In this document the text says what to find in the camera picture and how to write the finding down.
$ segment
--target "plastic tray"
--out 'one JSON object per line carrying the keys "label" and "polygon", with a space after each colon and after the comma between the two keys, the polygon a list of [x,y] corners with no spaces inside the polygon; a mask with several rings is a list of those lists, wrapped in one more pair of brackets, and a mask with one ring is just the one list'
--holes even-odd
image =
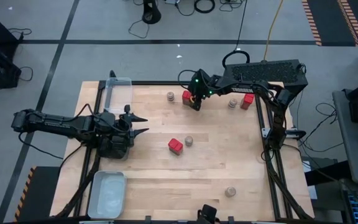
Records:
{"label": "plastic tray", "polygon": [[89,217],[117,218],[124,209],[126,182],[122,172],[97,171],[89,200]]}
{"label": "plastic tray", "polygon": [[130,78],[109,78],[106,81],[106,102],[104,109],[110,113],[123,114],[125,105],[132,103],[132,80]]}

